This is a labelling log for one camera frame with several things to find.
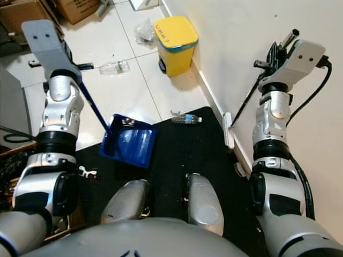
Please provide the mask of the black handled broom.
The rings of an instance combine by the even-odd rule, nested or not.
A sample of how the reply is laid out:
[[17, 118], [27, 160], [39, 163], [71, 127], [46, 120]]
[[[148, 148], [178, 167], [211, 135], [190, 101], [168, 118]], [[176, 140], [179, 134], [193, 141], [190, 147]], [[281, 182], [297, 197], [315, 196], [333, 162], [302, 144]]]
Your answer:
[[[292, 29], [287, 36], [285, 36], [283, 41], [296, 41], [297, 37], [299, 37], [301, 32], [298, 29]], [[238, 109], [237, 117], [233, 117], [230, 112], [225, 112], [221, 115], [223, 120], [223, 134], [225, 135], [225, 145], [228, 148], [228, 150], [233, 150], [235, 148], [235, 139], [232, 132], [232, 128], [235, 125], [236, 121], [242, 115], [243, 110], [245, 110], [245, 107], [247, 107], [248, 102], [250, 101], [250, 98], [254, 95], [255, 91], [259, 88], [260, 81], [256, 80], [252, 88], [250, 88], [248, 94], [245, 96], [244, 100], [242, 101], [242, 105], [240, 105], [240, 108]]]

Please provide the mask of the blue plastic dustpan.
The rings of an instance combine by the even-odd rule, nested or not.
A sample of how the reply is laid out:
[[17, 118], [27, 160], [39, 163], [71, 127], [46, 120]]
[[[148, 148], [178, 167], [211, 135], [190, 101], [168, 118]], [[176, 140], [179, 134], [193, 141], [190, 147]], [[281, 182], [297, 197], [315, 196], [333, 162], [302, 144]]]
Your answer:
[[98, 145], [98, 155], [142, 169], [150, 168], [157, 136], [156, 127], [120, 114], [113, 114], [110, 122], [105, 122], [83, 81], [78, 83], [78, 87], [104, 131]]

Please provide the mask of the printed brown cardboard box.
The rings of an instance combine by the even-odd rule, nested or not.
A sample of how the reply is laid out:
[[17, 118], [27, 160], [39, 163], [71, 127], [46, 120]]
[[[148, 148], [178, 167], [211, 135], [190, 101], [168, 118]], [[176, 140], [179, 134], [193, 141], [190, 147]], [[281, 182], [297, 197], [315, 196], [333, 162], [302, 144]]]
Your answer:
[[59, 14], [72, 25], [94, 14], [101, 6], [100, 0], [52, 0]]

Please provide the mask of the clear empty plastic bottle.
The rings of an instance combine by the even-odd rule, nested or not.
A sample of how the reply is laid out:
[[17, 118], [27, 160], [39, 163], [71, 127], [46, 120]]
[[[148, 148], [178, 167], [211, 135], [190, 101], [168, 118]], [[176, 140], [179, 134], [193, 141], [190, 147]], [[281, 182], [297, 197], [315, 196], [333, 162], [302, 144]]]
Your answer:
[[126, 60], [108, 62], [98, 67], [101, 75], [119, 75], [130, 70], [130, 66]]

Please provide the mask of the large brown cardboard box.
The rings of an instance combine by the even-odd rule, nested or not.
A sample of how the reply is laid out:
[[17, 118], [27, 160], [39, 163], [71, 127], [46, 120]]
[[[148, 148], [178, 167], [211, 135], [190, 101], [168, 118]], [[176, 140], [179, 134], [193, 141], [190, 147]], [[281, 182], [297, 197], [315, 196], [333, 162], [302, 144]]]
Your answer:
[[14, 41], [24, 38], [21, 24], [28, 20], [51, 20], [47, 0], [5, 0], [0, 6], [0, 22]]

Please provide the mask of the crumpled clear plastic wrap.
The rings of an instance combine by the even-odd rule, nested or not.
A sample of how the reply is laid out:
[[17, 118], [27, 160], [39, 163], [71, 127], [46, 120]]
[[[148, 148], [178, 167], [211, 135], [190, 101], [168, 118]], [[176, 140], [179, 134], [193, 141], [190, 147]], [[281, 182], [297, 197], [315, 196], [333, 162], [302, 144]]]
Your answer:
[[153, 45], [156, 42], [156, 32], [150, 19], [146, 19], [134, 27], [136, 43], [139, 45]]

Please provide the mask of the grey cabinet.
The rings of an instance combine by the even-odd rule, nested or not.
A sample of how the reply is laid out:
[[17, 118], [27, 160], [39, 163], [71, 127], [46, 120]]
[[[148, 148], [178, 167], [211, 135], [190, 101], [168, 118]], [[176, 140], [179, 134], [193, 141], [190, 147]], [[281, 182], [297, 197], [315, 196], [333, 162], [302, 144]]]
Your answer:
[[24, 89], [19, 79], [3, 68], [0, 69], [0, 126], [3, 143], [29, 142], [27, 137], [4, 130], [32, 134]]

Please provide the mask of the yellow trash bin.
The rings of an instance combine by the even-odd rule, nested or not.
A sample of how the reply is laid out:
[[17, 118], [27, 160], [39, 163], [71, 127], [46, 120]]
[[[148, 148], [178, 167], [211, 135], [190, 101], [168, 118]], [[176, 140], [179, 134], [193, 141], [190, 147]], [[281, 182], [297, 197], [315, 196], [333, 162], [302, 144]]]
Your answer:
[[159, 60], [170, 78], [182, 75], [191, 67], [198, 34], [184, 16], [171, 16], [153, 23]]

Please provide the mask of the blue label plastic bottle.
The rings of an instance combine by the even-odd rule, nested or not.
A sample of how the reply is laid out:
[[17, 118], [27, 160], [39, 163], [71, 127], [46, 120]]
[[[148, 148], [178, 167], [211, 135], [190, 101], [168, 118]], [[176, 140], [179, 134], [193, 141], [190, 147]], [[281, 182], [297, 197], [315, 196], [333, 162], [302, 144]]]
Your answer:
[[198, 117], [197, 115], [182, 113], [181, 111], [170, 111], [171, 112], [171, 121], [173, 123], [184, 123], [184, 124], [197, 124], [203, 122], [203, 118]]

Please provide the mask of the cardboard tray of clutter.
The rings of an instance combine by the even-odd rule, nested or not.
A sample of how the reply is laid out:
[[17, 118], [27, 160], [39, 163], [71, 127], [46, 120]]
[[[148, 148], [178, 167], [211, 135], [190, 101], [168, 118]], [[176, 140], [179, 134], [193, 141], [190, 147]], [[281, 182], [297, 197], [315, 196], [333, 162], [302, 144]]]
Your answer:
[[35, 147], [36, 144], [33, 142], [0, 154], [0, 193], [7, 201], [16, 185], [16, 182], [12, 181], [19, 179], [28, 156], [33, 154]]

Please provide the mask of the silver right robot leg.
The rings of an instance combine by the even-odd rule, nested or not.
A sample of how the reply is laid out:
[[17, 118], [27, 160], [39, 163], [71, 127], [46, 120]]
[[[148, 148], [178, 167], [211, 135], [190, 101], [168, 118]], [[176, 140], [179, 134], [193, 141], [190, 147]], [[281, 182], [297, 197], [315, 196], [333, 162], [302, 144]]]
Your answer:
[[225, 217], [211, 182], [199, 173], [187, 174], [186, 181], [188, 222], [223, 236]]

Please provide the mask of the silver robot leg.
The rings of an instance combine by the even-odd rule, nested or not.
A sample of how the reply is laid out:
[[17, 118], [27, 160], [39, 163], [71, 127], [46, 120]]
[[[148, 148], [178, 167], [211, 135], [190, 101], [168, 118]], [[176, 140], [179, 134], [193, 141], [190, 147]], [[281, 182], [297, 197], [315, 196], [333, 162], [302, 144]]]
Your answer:
[[117, 221], [141, 220], [149, 190], [146, 179], [133, 179], [125, 183], [108, 201], [100, 216], [100, 224]]
[[188, 222], [223, 236], [225, 217], [211, 182], [199, 173], [187, 174], [186, 181]]

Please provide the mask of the silver left robot leg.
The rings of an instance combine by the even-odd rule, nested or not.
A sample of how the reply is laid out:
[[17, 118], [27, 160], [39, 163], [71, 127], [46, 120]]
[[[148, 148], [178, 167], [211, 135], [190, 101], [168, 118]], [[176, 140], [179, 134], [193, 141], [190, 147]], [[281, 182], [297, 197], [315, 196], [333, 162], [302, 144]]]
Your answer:
[[117, 221], [141, 220], [149, 190], [146, 179], [133, 179], [125, 183], [108, 201], [100, 216], [100, 224]]

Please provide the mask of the grey robot torso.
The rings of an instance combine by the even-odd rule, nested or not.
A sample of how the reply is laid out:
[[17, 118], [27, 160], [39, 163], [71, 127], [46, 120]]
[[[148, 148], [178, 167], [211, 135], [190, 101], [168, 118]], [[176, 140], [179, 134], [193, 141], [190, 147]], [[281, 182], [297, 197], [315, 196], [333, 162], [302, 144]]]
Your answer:
[[93, 226], [21, 257], [249, 257], [216, 233], [175, 218]]

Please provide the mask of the small grey wall clip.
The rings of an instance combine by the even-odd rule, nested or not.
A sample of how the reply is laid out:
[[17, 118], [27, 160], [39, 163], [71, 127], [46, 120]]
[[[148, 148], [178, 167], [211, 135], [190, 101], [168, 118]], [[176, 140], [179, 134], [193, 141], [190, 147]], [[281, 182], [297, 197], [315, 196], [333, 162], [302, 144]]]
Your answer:
[[245, 170], [243, 169], [243, 165], [240, 162], [234, 162], [233, 167], [240, 178], [249, 176], [249, 173], [245, 172]]

